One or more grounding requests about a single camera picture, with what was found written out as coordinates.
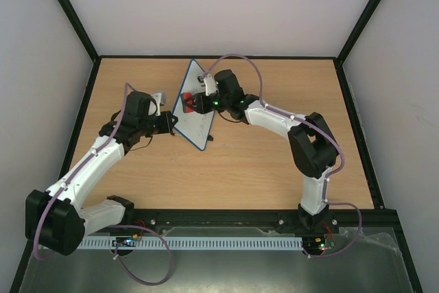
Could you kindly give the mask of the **red whiteboard eraser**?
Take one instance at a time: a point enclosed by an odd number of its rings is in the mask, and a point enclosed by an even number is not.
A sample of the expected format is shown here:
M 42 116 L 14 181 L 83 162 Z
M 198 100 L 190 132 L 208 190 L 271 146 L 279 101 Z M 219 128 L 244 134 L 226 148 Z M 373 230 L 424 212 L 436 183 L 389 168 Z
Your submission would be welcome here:
M 192 113 L 194 111 L 192 97 L 193 94 L 190 92 L 185 92 L 180 95 L 183 113 Z

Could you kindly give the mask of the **small blue-framed whiteboard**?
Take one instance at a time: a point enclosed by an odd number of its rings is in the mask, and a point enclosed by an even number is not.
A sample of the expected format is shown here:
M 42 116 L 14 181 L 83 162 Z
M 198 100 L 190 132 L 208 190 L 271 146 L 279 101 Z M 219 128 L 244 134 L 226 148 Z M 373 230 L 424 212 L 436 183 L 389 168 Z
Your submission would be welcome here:
M 176 103 L 172 110 L 172 114 L 178 118 L 178 122 L 174 126 L 175 131 L 199 149 L 199 151 L 205 151 L 206 149 L 208 136 L 213 124 L 214 113 L 186 113 L 183 110 L 181 96 L 184 93 L 190 93 L 192 95 L 205 93 L 205 87 L 198 80 L 198 77 L 202 75 L 203 72 L 203 68 L 195 59 L 189 61 L 187 71 L 177 94 Z

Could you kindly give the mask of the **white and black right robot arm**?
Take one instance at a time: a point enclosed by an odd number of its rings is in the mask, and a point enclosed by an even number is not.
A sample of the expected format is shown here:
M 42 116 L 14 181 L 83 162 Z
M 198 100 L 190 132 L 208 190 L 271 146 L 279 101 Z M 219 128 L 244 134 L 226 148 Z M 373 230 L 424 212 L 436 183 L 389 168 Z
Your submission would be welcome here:
M 201 91 L 183 86 L 179 109 L 206 115 L 227 112 L 237 122 L 260 126 L 289 141 L 294 163 L 303 175 L 303 191 L 298 206 L 300 227 L 309 233 L 323 224 L 329 211 L 327 185 L 333 166 L 341 156 L 339 145 L 324 117 L 319 113 L 297 115 L 245 93 L 230 69 L 206 78 L 197 78 Z

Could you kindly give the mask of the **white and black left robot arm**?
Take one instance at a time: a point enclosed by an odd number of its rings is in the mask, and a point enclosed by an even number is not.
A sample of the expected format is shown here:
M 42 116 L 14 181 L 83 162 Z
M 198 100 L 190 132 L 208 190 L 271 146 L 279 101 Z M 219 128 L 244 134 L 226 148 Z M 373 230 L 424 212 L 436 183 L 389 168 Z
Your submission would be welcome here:
M 168 110 L 164 93 L 132 91 L 121 110 L 102 126 L 87 153 L 45 191 L 33 190 L 25 200 L 25 236 L 33 242 L 34 256 L 41 246 L 70 255 L 83 238 L 112 225 L 131 224 L 134 203 L 119 196 L 84 207 L 84 201 L 104 177 L 140 140 L 170 133 L 178 119 Z

